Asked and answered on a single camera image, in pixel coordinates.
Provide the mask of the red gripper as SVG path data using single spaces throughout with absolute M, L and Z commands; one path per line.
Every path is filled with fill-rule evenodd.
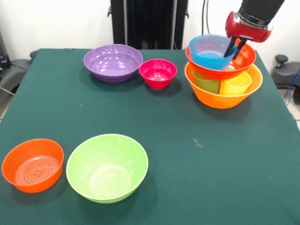
M 232 59 L 236 60 L 247 40 L 262 43 L 269 38 L 272 29 L 272 24 L 269 24 L 266 27 L 257 27 L 244 21 L 237 12 L 231 12 L 225 24 L 226 34 L 228 37 L 231 37 L 231 40 L 224 53 L 224 57 L 233 54 Z M 240 42 L 237 46 L 236 53 L 234 53 L 233 49 L 237 38 L 240 39 Z

